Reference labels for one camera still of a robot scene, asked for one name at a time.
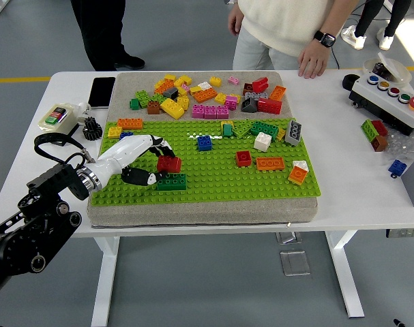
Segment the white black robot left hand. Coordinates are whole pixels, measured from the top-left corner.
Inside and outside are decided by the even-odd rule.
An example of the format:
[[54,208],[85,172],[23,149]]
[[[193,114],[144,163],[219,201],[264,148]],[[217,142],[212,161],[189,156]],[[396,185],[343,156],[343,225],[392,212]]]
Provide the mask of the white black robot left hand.
[[120,174],[125,183],[149,186],[157,183],[164,174],[130,167],[130,164],[148,151],[156,156],[175,156],[171,146],[161,137],[126,136],[98,157],[95,163],[85,164],[83,172],[90,178],[94,191],[103,189],[115,174]]

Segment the person's left hand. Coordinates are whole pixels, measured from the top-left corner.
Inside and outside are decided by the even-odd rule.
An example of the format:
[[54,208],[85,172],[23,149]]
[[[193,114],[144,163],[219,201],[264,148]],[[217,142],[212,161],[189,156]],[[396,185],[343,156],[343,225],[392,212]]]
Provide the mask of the person's left hand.
[[330,49],[317,40],[312,40],[297,58],[298,76],[314,79],[321,76],[327,68]]

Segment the person's right hand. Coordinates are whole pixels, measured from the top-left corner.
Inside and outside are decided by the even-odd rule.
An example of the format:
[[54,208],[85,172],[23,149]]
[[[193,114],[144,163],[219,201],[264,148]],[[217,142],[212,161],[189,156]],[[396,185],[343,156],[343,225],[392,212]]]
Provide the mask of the person's right hand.
[[239,35],[243,18],[243,12],[240,10],[239,5],[235,3],[228,15],[228,30],[232,35]]

